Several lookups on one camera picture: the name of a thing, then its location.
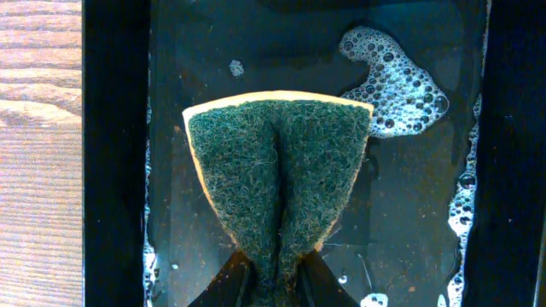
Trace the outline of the orange green sponge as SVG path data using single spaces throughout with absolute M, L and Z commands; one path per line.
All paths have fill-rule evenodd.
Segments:
M 294 90 L 183 111 L 203 192 L 255 269 L 251 306 L 296 305 L 298 267 L 349 202 L 373 111 L 367 102 Z

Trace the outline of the rectangular black tray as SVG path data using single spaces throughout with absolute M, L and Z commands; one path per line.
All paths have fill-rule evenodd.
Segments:
M 184 108 L 261 90 L 340 95 L 369 26 L 444 92 L 419 135 L 372 138 L 322 257 L 356 300 L 545 303 L 542 1 L 87 1 L 85 304 L 185 306 L 232 253 Z

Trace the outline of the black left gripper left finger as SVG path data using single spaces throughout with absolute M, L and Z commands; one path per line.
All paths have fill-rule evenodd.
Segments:
M 189 307 L 246 307 L 251 283 L 252 262 L 236 250 Z

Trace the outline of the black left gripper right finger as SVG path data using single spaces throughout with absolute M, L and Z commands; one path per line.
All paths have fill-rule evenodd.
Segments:
M 359 307 L 316 251 L 298 265 L 298 301 L 300 307 Z

